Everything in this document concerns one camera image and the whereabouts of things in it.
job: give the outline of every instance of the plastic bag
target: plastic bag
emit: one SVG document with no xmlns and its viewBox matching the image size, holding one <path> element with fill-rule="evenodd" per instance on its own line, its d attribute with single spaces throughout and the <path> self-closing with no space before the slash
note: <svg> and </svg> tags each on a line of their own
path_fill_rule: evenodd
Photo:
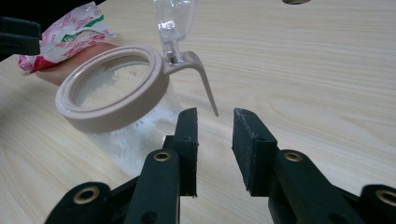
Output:
<svg viewBox="0 0 396 224">
<path fill-rule="evenodd" d="M 89 46 L 116 37 L 104 24 L 104 14 L 94 2 L 76 7 L 43 34 L 40 54 L 19 55 L 18 65 L 28 72 L 39 71 L 64 61 Z"/>
</svg>

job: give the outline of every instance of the wood grain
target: wood grain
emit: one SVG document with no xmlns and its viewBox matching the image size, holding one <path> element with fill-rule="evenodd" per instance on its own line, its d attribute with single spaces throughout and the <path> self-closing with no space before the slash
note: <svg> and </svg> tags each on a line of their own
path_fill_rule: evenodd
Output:
<svg viewBox="0 0 396 224">
<path fill-rule="evenodd" d="M 150 1 L 99 6 L 119 46 L 162 52 Z M 198 197 L 182 223 L 272 223 L 267 200 L 245 190 L 231 151 L 233 109 L 255 112 L 282 149 L 305 153 L 340 188 L 396 187 L 396 2 L 202 0 L 181 50 L 205 65 L 215 117 L 193 70 L 171 76 L 199 121 Z M 1 223 L 43 223 L 74 186 L 115 188 L 123 173 L 56 110 L 57 87 L 0 63 Z"/>
</svg>

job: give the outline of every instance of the beige plastic rim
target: beige plastic rim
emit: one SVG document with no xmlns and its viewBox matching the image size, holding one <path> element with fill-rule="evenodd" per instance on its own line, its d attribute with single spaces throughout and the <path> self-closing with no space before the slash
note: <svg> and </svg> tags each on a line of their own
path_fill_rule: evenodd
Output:
<svg viewBox="0 0 396 224">
<path fill-rule="evenodd" d="M 91 71 L 97 66 L 110 61 L 116 65 L 125 56 L 148 63 L 147 76 L 140 85 L 108 105 L 77 106 L 74 90 L 78 90 L 84 78 L 93 76 Z M 84 133 L 106 133 L 145 116 L 163 98 L 168 85 L 169 76 L 163 74 L 163 58 L 157 50 L 142 45 L 119 47 L 89 59 L 73 71 L 57 91 L 56 107 L 76 129 Z"/>
</svg>

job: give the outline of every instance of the white powder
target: white powder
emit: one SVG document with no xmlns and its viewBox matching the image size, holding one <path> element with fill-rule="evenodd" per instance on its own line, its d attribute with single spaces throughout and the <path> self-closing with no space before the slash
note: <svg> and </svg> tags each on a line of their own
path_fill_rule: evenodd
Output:
<svg viewBox="0 0 396 224">
<path fill-rule="evenodd" d="M 147 155 L 163 147 L 166 135 L 175 134 L 180 104 L 169 83 L 161 101 L 143 118 L 110 133 L 88 134 L 91 140 L 127 174 L 140 175 Z"/>
</svg>

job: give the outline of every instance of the metal grommet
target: metal grommet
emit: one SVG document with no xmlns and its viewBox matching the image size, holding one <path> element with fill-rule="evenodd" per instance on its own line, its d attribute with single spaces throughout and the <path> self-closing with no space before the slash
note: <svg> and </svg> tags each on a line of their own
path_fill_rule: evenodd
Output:
<svg viewBox="0 0 396 224">
<path fill-rule="evenodd" d="M 375 192 L 375 195 L 383 203 L 387 203 L 391 206 L 396 207 L 396 193 L 389 191 L 389 190 L 385 190 L 385 189 L 378 189 Z"/>
<path fill-rule="evenodd" d="M 159 152 L 157 154 L 154 155 L 154 159 L 156 161 L 167 161 L 169 159 L 171 159 L 171 154 L 168 152 Z"/>
<path fill-rule="evenodd" d="M 95 200 L 99 196 L 99 188 L 96 186 L 90 186 L 84 189 L 81 189 L 74 197 L 74 203 L 84 204 L 90 203 Z"/>
<path fill-rule="evenodd" d="M 295 152 L 287 152 L 283 155 L 289 161 L 302 161 L 303 160 L 303 157 L 300 154 L 295 153 Z"/>
</svg>

